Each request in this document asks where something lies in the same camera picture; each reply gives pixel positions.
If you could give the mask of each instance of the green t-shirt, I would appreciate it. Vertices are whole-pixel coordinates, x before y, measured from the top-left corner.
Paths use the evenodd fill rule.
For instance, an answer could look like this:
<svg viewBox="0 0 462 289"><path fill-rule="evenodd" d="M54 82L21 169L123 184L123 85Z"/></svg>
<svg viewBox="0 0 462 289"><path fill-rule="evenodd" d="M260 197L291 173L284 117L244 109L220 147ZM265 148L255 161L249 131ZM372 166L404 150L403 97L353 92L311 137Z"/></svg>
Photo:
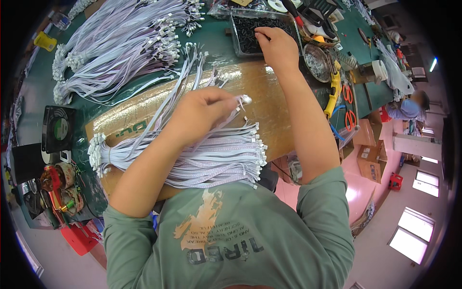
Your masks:
<svg viewBox="0 0 462 289"><path fill-rule="evenodd" d="M151 217L109 206L103 232L110 288L342 288L353 264L340 167L300 187L297 212L239 182L187 189Z"/></svg>

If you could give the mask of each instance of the green workbench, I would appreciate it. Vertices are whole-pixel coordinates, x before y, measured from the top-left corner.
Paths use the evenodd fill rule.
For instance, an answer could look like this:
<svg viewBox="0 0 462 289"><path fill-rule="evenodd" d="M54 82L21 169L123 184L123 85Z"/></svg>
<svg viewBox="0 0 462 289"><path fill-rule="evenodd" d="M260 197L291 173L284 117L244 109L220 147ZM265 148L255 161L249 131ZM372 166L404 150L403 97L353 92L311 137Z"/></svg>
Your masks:
<svg viewBox="0 0 462 289"><path fill-rule="evenodd" d="M369 53L369 47L363 42L358 33L358 28L361 28L367 36L372 38L373 32L366 21L361 17L358 11L352 7L348 11L343 4L340 6L346 11L344 20L337 22L335 25L338 28L338 34L343 46L343 51L350 51L358 59L360 64L376 60L379 57L378 50L372 46L372 59ZM50 36L58 40L58 44L67 43L71 35L85 21L83 13L78 15L70 27L66 31L60 31L53 27L50 31ZM196 42L204 44L204 49L209 51L209 62L204 66L204 70L210 69L214 60L219 60L221 64L235 64L248 61L246 58L237 58L234 53L231 37L225 36L224 29L230 27L229 21L217 20L208 15L201 22L202 28L195 30L192 37L187 38L180 29L177 29L179 41L182 44L186 42ZM19 120L17 135L20 145L37 143L41 141L43 122L43 112L46 105L55 105L53 101L53 88L56 81L53 80L51 74L51 64L55 56L55 51L51 53L44 49L40 49L35 62L30 70L29 77L24 80L26 93L24 96L23 114ZM328 102L328 87L330 84L320 83L315 80L308 72L303 71L305 77L318 99L321 107L325 107ZM156 78L162 72L153 73L138 77L126 84L117 94L114 101L122 99L136 90L138 87L147 81ZM70 69L66 72L66 77L72 75ZM380 106L393 100L393 92L384 81L380 85L369 83L368 89L372 102L372 109L376 110ZM368 115L371 110L367 103L366 94L362 85L355 86L359 117ZM77 109L76 130L74 132L74 143L72 149L72 159L78 164L80 169L85 170L82 178L85 186L82 187L82 192L87 200L85 208L74 217L77 220L86 220L93 218L93 214L101 215L107 207L107 200L104 196L103 189L90 167L88 156L86 154L88 148L88 139L85 134L85 124L93 118L106 112L109 108L102 105L96 105L87 100L74 96L70 107ZM337 112L337 115L331 119L331 122L337 129L345 127L345 111ZM25 211L26 219L29 225L36 227L33 220L29 218L29 214Z"/></svg>

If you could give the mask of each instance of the person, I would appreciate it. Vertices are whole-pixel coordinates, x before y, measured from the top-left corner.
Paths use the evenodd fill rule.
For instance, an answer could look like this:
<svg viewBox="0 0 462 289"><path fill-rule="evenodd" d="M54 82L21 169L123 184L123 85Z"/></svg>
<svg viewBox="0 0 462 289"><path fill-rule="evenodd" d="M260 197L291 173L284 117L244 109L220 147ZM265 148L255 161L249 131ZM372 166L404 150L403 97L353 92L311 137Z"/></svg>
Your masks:
<svg viewBox="0 0 462 289"><path fill-rule="evenodd" d="M335 139L298 69L293 38L279 28L255 31L286 97L303 169L297 211L260 185L233 182L181 191L153 230L149 213L183 148L237 107L225 90L190 91L122 175L103 214L110 288L343 287L354 247Z"/></svg>
<svg viewBox="0 0 462 289"><path fill-rule="evenodd" d="M410 99L401 99L385 105L388 116L394 119L410 120L416 118L422 111L430 109L430 99L423 90L416 90Z"/></svg>
<svg viewBox="0 0 462 289"><path fill-rule="evenodd" d="M387 31L387 34L395 44L401 44L403 41L406 40L405 35L399 34L398 32L394 30Z"/></svg>

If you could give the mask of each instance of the black tool holder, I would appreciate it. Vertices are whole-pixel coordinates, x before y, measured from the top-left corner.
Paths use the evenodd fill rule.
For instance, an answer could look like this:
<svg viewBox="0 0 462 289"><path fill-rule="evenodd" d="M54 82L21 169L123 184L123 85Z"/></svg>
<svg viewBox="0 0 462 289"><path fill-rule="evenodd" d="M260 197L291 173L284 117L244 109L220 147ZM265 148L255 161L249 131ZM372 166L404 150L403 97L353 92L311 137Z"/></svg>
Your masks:
<svg viewBox="0 0 462 289"><path fill-rule="evenodd" d="M335 0L306 0L297 11L311 24L321 27L337 7Z"/></svg>
<svg viewBox="0 0 462 289"><path fill-rule="evenodd" d="M233 46L238 57L263 55L255 38L255 28L279 27L295 39L301 50L301 40L293 17L278 12L233 8L231 10Z"/></svg>

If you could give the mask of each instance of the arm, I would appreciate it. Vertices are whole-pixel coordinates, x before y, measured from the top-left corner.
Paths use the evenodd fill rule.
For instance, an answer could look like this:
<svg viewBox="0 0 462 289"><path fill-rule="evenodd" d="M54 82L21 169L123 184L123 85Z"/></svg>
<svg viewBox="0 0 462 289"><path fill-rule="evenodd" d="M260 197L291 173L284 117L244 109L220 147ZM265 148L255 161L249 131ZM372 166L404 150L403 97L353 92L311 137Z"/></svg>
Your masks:
<svg viewBox="0 0 462 289"><path fill-rule="evenodd" d="M348 225L347 182L336 167L300 187L297 213L330 257L336 279L332 288L342 288L353 265L353 237Z"/></svg>
<svg viewBox="0 0 462 289"><path fill-rule="evenodd" d="M298 46L280 28L258 27L255 37L286 97L304 183L340 165L334 136L316 97L298 69Z"/></svg>
<svg viewBox="0 0 462 289"><path fill-rule="evenodd" d="M188 92L159 136L122 175L110 205L128 216L146 217L183 148L200 140L236 107L234 96L216 87Z"/></svg>
<svg viewBox="0 0 462 289"><path fill-rule="evenodd" d="M123 174L104 212L110 288L132 288L152 254L156 234L148 214L183 148L236 107L234 96L216 87L188 92L159 136Z"/></svg>
<svg viewBox="0 0 462 289"><path fill-rule="evenodd" d="M405 116L402 111L397 108L393 107L392 104L386 104L385 105L385 110L388 113L388 116L394 119L402 119L402 120L409 120L410 118Z"/></svg>

